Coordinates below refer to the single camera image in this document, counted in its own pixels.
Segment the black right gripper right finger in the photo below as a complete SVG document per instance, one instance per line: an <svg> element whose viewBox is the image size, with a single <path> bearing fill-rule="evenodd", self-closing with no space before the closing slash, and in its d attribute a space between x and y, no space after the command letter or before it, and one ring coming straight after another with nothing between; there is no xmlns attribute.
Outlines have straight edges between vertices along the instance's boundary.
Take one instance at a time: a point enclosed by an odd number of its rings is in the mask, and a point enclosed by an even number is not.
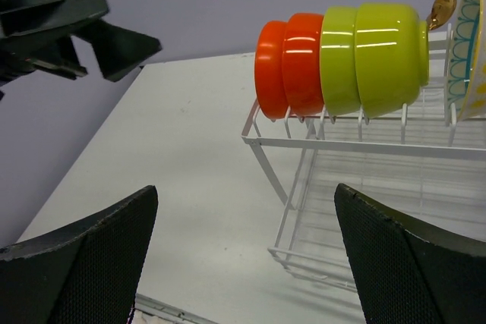
<svg viewBox="0 0 486 324"><path fill-rule="evenodd" d="M485 243L340 183L334 203L368 323L483 323Z"/></svg>

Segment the orange bowl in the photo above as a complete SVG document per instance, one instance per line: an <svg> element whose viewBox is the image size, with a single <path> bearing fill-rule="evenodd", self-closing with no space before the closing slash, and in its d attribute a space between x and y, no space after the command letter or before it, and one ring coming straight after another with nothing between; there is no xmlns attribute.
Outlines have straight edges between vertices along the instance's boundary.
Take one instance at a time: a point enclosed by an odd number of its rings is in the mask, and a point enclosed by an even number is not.
<svg viewBox="0 0 486 324"><path fill-rule="evenodd" d="M323 15L293 14L284 32L282 80L292 111L315 115L323 108L320 83L320 32Z"/></svg>
<svg viewBox="0 0 486 324"><path fill-rule="evenodd" d="M289 103L282 80L282 46L286 22L272 20L262 28L255 50L254 85L260 109L269 119L284 118Z"/></svg>

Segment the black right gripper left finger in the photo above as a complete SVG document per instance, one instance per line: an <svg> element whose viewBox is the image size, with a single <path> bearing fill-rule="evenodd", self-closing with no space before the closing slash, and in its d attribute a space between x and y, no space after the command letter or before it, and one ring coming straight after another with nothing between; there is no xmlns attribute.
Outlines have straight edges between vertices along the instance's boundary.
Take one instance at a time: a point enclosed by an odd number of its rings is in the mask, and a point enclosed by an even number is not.
<svg viewBox="0 0 486 324"><path fill-rule="evenodd" d="M3 323L130 323L155 225L146 186L54 231L1 249Z"/></svg>

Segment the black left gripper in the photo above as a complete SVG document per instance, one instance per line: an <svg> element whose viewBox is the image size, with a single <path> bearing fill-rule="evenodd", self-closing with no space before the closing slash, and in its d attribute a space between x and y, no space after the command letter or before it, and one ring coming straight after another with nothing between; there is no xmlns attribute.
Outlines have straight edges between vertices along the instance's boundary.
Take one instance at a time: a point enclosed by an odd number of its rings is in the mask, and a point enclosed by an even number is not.
<svg viewBox="0 0 486 324"><path fill-rule="evenodd" d="M106 0L1 0L1 85L35 71L86 76L71 39L84 27L103 77L112 82L163 49L157 38L99 20L108 12Z"/></svg>

